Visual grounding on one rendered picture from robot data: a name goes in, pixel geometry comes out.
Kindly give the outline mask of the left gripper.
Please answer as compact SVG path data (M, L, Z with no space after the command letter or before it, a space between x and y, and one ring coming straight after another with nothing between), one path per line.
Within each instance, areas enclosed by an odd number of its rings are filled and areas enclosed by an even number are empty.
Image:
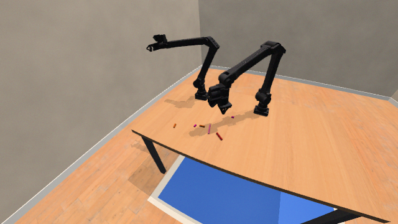
M220 109L222 114L225 114L226 111L228 110L228 108L232 107L232 104L228 101L229 100L229 96L226 96L225 98L227 98L226 105L221 106L219 103L217 103L218 108Z

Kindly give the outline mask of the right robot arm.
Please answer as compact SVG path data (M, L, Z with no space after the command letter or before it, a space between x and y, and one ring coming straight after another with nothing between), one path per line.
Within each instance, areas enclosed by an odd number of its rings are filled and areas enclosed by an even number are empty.
M200 70L200 73L197 77L197 79L193 82L193 86L197 88L197 92L195 93L195 96L203 97L206 98L208 96L208 92L205 90L205 76L206 73L211 65L211 62L215 56L215 53L219 49L219 45L217 42L211 37L198 37L198 38L192 38L192 39L183 39L183 40L175 40L175 41L167 41L165 34L163 35L154 35L153 36L154 40L156 43L154 43L154 47L158 47L160 49L170 49L174 47L183 47L183 46L189 46L189 45L203 45L205 44L206 46L209 47L209 51L206 55L205 61L203 63L203 66ZM200 43L200 44L199 44Z

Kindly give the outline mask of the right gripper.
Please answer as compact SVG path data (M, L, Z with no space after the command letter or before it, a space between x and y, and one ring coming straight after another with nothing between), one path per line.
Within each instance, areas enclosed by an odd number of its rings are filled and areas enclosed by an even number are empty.
M148 49L148 47L149 47L150 49ZM153 51L159 50L159 49L160 49L159 46L158 46L158 47L154 47L154 44L150 44L150 45L148 45L148 47L147 47L146 49L149 50L150 52L152 52L152 47L153 47Z

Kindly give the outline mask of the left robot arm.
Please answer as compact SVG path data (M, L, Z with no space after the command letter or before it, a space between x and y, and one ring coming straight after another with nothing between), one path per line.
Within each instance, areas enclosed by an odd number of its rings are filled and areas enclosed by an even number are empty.
M231 85L234 83L234 81L238 79L238 77L244 72L260 62L262 59L271 55L271 60L267 69L264 83L255 95L255 99L256 101L259 101L259 104L256 105L254 109L254 112L256 113L268 115L269 108L267 107L267 105L271 102L272 94L270 94L270 92L272 82L279 66L280 59L283 54L285 54L285 52L286 50L284 49L284 47L278 42L267 41L263 43L259 50L244 59L242 62L238 63L233 68L230 68L229 70L224 71L222 74L219 75L219 84L209 87L208 104L212 108L217 103L219 103L221 106L226 105L227 98L225 97L229 96L229 89L231 88ZM222 98L221 96L223 96L224 98Z

